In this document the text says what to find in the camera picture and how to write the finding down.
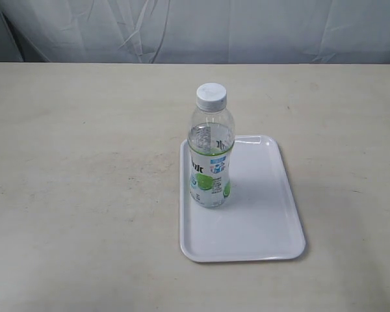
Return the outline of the clear plastic bottle white cap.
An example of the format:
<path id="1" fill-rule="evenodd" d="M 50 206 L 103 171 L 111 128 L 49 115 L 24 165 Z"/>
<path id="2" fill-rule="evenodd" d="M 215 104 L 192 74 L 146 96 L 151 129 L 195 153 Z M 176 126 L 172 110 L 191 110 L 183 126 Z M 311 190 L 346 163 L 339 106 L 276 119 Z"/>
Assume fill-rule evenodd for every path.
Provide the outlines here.
<path id="1" fill-rule="evenodd" d="M 207 208 L 222 205 L 231 192 L 229 162 L 235 144 L 235 121 L 227 109 L 227 90 L 221 84 L 198 87 L 187 142 L 192 198 Z"/>

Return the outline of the white rectangular plastic tray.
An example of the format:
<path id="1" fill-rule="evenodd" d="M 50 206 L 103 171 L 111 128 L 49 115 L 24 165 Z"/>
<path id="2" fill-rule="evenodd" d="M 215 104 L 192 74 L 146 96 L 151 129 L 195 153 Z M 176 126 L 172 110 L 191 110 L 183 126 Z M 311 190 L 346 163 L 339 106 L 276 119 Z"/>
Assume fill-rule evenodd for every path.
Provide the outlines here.
<path id="1" fill-rule="evenodd" d="M 200 206 L 189 191 L 190 151 L 180 146 L 179 243 L 199 263 L 290 260 L 306 238 L 277 142 L 237 136 L 229 164 L 231 192 L 216 208 Z"/>

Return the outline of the white wrinkled backdrop cloth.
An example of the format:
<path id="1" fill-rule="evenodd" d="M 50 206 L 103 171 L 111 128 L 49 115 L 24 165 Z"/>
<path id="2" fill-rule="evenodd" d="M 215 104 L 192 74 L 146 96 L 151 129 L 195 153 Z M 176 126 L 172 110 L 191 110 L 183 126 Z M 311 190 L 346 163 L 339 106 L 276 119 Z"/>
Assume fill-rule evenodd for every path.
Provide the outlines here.
<path id="1" fill-rule="evenodd" d="M 390 64 L 390 1 L 0 1 L 48 62 Z"/>

